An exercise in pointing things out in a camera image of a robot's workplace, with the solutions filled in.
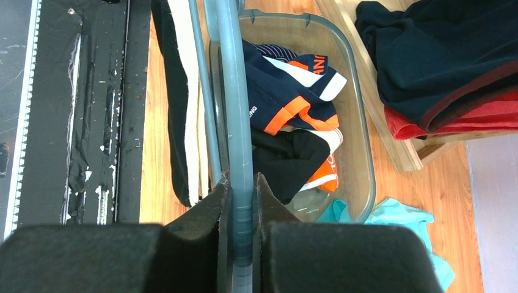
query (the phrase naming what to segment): gray plastic rod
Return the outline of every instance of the gray plastic rod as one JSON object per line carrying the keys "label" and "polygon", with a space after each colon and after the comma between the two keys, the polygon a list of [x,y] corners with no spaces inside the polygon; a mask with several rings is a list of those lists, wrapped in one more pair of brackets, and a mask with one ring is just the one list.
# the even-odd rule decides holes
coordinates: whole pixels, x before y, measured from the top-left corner
{"label": "gray plastic rod", "polygon": [[200,27],[200,17],[198,16],[196,0],[189,0],[189,9],[191,11],[192,30],[194,33],[194,42],[196,44],[198,66],[200,68],[200,81],[202,83],[203,105],[205,106],[205,125],[211,159],[211,169],[214,182],[218,182],[221,178],[221,162],[219,160],[219,147],[217,145],[216,119],[214,118],[213,106],[214,101],[207,72],[208,67],[205,59],[205,47],[203,46],[202,28]]}
{"label": "gray plastic rod", "polygon": [[232,292],[252,292],[252,139],[238,9],[243,0],[205,0],[207,30],[219,43],[224,78],[232,198]]}

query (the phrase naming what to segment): folded clothing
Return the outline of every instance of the folded clothing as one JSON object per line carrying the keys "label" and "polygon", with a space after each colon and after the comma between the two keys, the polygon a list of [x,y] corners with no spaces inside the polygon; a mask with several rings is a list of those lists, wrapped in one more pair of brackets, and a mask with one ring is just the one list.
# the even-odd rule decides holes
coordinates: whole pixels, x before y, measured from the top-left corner
{"label": "folded clothing", "polygon": [[[385,119],[395,139],[404,140],[428,135],[391,108],[385,107]],[[518,130],[518,91],[483,104],[433,134],[516,130]]]}
{"label": "folded clothing", "polygon": [[382,102],[431,133],[518,89],[517,11],[518,0],[421,0],[405,12],[361,2],[356,28]]}
{"label": "folded clothing", "polygon": [[[337,74],[332,68],[325,68],[326,74],[305,87],[286,71],[263,57],[254,45],[243,40],[250,124],[257,129],[276,135],[285,125],[303,129],[328,131],[338,127],[334,105],[320,96],[328,89],[329,82]],[[299,56],[300,63],[311,57]],[[313,62],[315,69],[322,64]]]}
{"label": "folded clothing", "polygon": [[273,194],[288,204],[304,184],[341,144],[342,134],[333,131],[279,131],[272,136],[252,128],[254,173],[266,178]]}

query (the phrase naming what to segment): laundry basket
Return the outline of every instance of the laundry basket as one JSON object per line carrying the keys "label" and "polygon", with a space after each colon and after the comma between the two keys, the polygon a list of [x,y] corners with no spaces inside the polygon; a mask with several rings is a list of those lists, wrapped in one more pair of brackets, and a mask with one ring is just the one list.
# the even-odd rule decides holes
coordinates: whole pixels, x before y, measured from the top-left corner
{"label": "laundry basket", "polygon": [[[331,202],[341,199],[347,203],[351,219],[364,222],[373,208],[376,187],[365,111],[351,45],[335,25],[311,14],[287,15],[245,10],[240,13],[239,26],[242,38],[248,42],[273,43],[298,54],[328,56],[329,65],[347,79],[344,89],[333,100],[344,137],[342,145],[335,152],[339,187],[332,194],[319,189],[299,192],[286,207],[302,221],[314,222]],[[225,170],[228,167],[228,151],[225,151],[225,99],[219,46],[211,43],[209,54],[220,161]]]}

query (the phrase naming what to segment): striped fabric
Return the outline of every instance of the striped fabric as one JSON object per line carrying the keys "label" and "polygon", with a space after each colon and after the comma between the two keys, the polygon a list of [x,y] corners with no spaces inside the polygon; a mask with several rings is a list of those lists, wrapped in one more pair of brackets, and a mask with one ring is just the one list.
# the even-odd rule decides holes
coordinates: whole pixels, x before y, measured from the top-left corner
{"label": "striped fabric", "polygon": [[275,44],[262,44],[262,45],[252,44],[252,45],[261,53],[262,56],[277,59],[277,60],[285,62],[285,63],[288,63],[289,61],[298,57],[297,53],[293,52],[292,50],[281,47],[279,45],[275,45]]}

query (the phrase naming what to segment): wooden floor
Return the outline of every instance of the wooden floor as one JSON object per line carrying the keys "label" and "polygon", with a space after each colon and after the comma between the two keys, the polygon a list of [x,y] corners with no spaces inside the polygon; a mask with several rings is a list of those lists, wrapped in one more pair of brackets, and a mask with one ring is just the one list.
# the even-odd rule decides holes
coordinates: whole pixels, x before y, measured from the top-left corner
{"label": "wooden floor", "polygon": [[[312,0],[247,0],[246,6],[264,12],[318,14]],[[172,190],[166,86],[153,29],[148,74],[140,220],[169,223],[186,208]],[[422,171],[398,173],[372,122],[368,122],[376,173],[376,202],[392,197],[432,212],[436,221],[428,225],[428,231],[434,253],[446,259],[456,274],[448,292],[483,292],[465,145],[456,146]]]}

